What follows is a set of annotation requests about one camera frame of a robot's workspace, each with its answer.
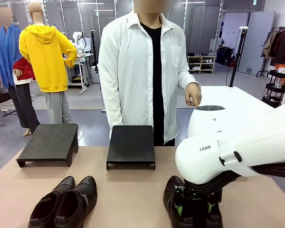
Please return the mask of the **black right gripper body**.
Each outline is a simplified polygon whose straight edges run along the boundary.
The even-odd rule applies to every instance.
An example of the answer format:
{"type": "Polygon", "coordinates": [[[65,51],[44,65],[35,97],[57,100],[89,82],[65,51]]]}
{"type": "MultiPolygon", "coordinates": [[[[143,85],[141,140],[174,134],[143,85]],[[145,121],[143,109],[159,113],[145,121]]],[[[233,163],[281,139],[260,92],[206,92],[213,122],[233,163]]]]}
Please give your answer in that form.
{"type": "Polygon", "coordinates": [[[193,217],[195,215],[208,213],[208,202],[215,203],[210,214],[213,214],[222,199],[222,189],[210,194],[197,193],[193,188],[177,185],[177,205],[183,206],[182,217],[193,217]]]}

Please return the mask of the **person's left hand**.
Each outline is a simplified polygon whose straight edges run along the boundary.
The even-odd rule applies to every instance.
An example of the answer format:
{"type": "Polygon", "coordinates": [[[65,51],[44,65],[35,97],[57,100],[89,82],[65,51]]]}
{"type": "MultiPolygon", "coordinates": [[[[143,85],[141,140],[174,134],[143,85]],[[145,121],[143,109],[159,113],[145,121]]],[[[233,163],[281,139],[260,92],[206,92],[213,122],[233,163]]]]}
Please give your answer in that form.
{"type": "Polygon", "coordinates": [[[187,106],[198,108],[201,103],[202,95],[199,84],[189,83],[185,88],[185,102],[187,106]]]}

